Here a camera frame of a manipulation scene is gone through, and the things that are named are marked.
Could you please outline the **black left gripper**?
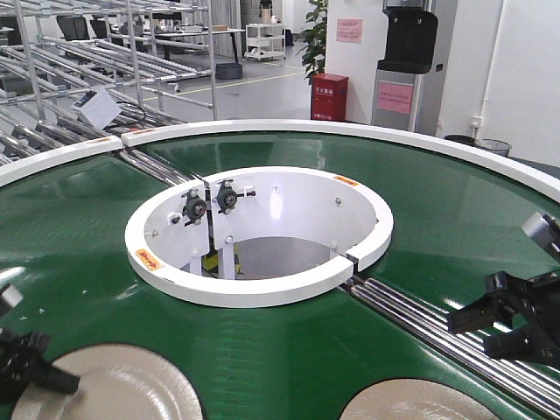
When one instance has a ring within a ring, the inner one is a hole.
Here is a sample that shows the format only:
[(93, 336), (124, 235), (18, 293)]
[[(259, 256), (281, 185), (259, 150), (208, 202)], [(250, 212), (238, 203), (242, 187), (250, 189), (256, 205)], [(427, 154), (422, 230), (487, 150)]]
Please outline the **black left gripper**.
[(31, 382), (51, 391), (74, 394), (81, 378), (44, 359), (51, 337), (43, 332), (16, 335), (1, 331), (1, 404), (14, 401)]

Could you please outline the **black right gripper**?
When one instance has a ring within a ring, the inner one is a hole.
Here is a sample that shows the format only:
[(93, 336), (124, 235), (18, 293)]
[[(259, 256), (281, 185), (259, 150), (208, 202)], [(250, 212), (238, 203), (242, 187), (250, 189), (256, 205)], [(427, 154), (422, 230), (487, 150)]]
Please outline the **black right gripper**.
[(521, 279), (499, 271), (485, 278), (486, 294), (446, 315), (450, 333), (467, 333), (499, 322), (510, 329), (483, 339), (493, 359), (559, 362), (559, 280), (550, 273)]

